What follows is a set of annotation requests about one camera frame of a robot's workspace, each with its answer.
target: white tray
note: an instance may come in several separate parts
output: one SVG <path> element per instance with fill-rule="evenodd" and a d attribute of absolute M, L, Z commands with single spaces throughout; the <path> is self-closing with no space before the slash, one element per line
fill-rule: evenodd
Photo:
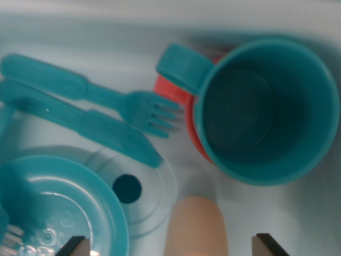
<path fill-rule="evenodd" d="M 277 34 L 309 46 L 341 84 L 340 17 L 338 2 L 0 0 L 0 57 L 22 53 L 128 92 L 153 88 L 155 64 L 170 42 L 216 57 L 236 44 Z M 117 117 L 87 102 L 70 102 Z M 284 186 L 254 187 L 207 162 L 183 121 L 176 127 L 168 140 L 150 139 L 174 170 L 175 197 L 199 194 L 217 201 L 230 256 L 251 256 L 251 237 L 257 233 L 270 233 L 290 255 L 341 255 L 340 132 L 310 174 Z M 86 163 L 102 148 L 75 132 L 19 113 L 1 143 L 2 161 L 44 153 Z M 130 255 L 162 255 L 167 224 L 166 218 L 148 234 L 131 239 Z"/>

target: teal plate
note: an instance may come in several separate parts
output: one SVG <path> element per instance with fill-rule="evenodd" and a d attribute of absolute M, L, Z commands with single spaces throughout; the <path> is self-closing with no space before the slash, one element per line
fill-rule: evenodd
<path fill-rule="evenodd" d="M 20 256 L 53 256 L 71 236 L 91 256 L 127 256 L 127 222 L 113 191 L 93 172 L 54 156 L 28 156 L 0 169 L 0 201 L 24 232 Z"/>

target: teal cup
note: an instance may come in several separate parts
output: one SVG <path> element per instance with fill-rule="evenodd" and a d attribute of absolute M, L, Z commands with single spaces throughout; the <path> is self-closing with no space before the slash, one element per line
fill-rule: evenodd
<path fill-rule="evenodd" d="M 172 44 L 156 70 L 196 96 L 200 142 L 212 162 L 239 181 L 293 181 L 322 160 L 335 137 L 336 83 L 322 60 L 299 43 L 259 39 L 216 65 Z"/>

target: red cup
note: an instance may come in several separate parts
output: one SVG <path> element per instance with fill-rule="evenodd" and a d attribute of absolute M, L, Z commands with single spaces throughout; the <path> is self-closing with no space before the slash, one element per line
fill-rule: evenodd
<path fill-rule="evenodd" d="M 223 57 L 224 56 L 221 56 L 213 60 L 213 63 L 219 62 L 219 60 Z M 185 122 L 192 143 L 194 144 L 196 149 L 201 153 L 201 155 L 213 164 L 213 162 L 209 159 L 208 155 L 206 154 L 195 128 L 193 119 L 195 100 L 194 96 L 192 94 L 189 94 L 187 91 L 181 89 L 180 87 L 177 87 L 175 84 L 173 84 L 172 82 L 168 81 L 166 78 L 160 75 L 156 79 L 153 91 L 154 93 L 162 97 L 165 97 L 166 99 L 172 100 L 178 104 L 185 106 Z"/>

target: plastic fork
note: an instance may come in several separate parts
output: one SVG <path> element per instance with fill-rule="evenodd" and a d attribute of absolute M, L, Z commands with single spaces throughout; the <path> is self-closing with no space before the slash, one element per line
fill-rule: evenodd
<path fill-rule="evenodd" d="M 163 138 L 168 138 L 163 129 L 173 127 L 164 119 L 175 119 L 168 110 L 178 109 L 176 103 L 153 92 L 122 94 L 92 84 L 83 75 L 18 54 L 8 55 L 2 60 L 1 73 L 8 79 L 39 90 L 73 100 L 86 99 L 115 109 L 127 124 Z"/>

